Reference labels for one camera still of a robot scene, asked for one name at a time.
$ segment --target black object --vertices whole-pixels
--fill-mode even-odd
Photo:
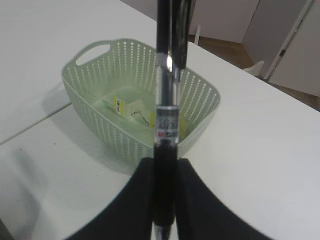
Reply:
[[[153,168],[154,160],[144,158],[114,201],[68,240],[149,240]],[[174,202],[180,240],[270,240],[220,202],[187,159],[177,161]]]
[[[158,0],[156,24],[156,52],[168,54],[170,43],[170,1]]]
[[[180,70],[187,62],[190,8],[191,0],[172,0],[172,61]]]
[[[157,226],[171,226],[175,220],[175,182],[177,146],[154,146],[153,222]]]

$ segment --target white table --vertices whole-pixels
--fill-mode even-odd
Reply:
[[[47,14],[37,15],[39,20],[48,21],[63,10],[64,20],[57,19],[59,26],[70,27],[60,31],[58,23],[52,21],[47,33],[56,36],[55,41],[49,37],[50,45],[43,41],[40,60],[34,54],[24,56],[30,66],[47,67],[42,77],[32,78],[35,73],[25,77],[29,85],[34,84],[28,94],[38,87],[41,94],[28,103],[37,114],[24,128],[68,103],[61,100],[63,87],[53,92],[50,89],[61,84],[56,71],[87,43],[128,37],[155,46],[156,24],[150,18],[118,1],[96,0],[94,9],[89,8],[91,4],[57,2]],[[105,24],[106,19],[112,22]],[[93,23],[112,27],[106,27],[106,34],[99,32],[100,27],[86,27]],[[42,59],[47,51],[52,60],[46,65]],[[212,122],[185,156],[202,180],[234,213],[269,237],[318,239],[320,113],[192,43],[187,66],[221,94]],[[7,68],[13,67],[12,62],[7,63]],[[38,85],[41,81],[48,84]],[[1,94],[6,94],[3,85],[9,84],[11,90],[19,85],[0,84]],[[16,106],[25,102],[22,89],[21,93]],[[51,110],[44,104],[48,99],[55,106]],[[13,108],[11,117],[6,112],[9,120],[14,121],[13,116],[23,118],[24,113],[16,111]],[[1,121],[1,129],[10,125]],[[17,239],[28,234],[35,240],[65,238],[96,216],[122,189],[132,171],[108,156],[68,106],[0,146],[1,219]],[[176,228],[172,239],[177,239]]]

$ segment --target light green basket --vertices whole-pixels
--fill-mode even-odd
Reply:
[[[82,65],[76,64],[84,53],[101,45],[110,45],[109,51]],[[153,144],[145,144],[129,134],[94,105],[110,91],[124,86],[139,88],[155,99],[155,64],[153,47],[133,39],[118,39],[86,46],[62,69],[64,87],[83,122],[106,144],[108,151],[135,165],[142,158],[153,156]],[[180,114],[188,122],[189,130],[178,145],[178,155],[182,157],[209,125],[220,103],[220,94],[188,68],[181,72],[180,79]]]

